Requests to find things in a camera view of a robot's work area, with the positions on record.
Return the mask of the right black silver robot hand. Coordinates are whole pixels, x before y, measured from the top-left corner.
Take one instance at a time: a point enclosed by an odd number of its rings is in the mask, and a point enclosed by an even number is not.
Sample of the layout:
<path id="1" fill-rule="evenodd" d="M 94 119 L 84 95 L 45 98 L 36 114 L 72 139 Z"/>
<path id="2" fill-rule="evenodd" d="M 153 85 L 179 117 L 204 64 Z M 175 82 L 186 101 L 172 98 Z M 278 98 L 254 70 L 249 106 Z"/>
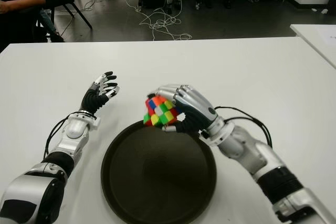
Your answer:
<path id="1" fill-rule="evenodd" d="M 183 121 L 163 126 L 164 132 L 206 131 L 209 137 L 213 137 L 223 130 L 223 119 L 212 104 L 190 85 L 167 84 L 148 94 L 149 98 L 158 96 L 166 98 L 185 114 Z"/>

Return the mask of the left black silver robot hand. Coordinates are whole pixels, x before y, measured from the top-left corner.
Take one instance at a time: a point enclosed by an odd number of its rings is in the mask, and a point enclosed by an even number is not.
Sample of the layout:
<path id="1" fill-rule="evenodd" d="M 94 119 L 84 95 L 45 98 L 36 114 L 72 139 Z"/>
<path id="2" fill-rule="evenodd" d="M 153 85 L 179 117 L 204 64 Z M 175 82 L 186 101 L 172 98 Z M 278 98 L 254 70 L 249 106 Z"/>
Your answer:
<path id="1" fill-rule="evenodd" d="M 116 78 L 117 76 L 112 71 L 101 74 L 85 93 L 79 110 L 95 115 L 100 108 L 118 94 L 120 87 L 116 82 L 113 82 Z"/>

